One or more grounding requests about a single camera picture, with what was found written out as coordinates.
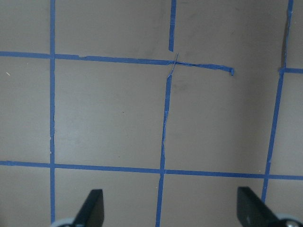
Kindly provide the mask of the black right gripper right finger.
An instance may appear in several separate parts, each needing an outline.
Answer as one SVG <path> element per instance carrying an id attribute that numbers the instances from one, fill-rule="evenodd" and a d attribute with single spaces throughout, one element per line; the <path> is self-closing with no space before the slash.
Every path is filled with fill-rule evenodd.
<path id="1" fill-rule="evenodd" d="M 243 227 L 269 227 L 277 216 L 249 187 L 237 189 L 237 218 Z"/>

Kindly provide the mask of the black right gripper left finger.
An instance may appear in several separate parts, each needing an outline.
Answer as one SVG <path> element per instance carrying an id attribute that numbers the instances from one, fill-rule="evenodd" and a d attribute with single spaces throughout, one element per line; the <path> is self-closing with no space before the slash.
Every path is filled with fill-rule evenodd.
<path id="1" fill-rule="evenodd" d="M 75 217 L 73 227 L 101 227 L 104 223 L 103 190 L 94 189 L 88 194 L 80 211 Z"/>

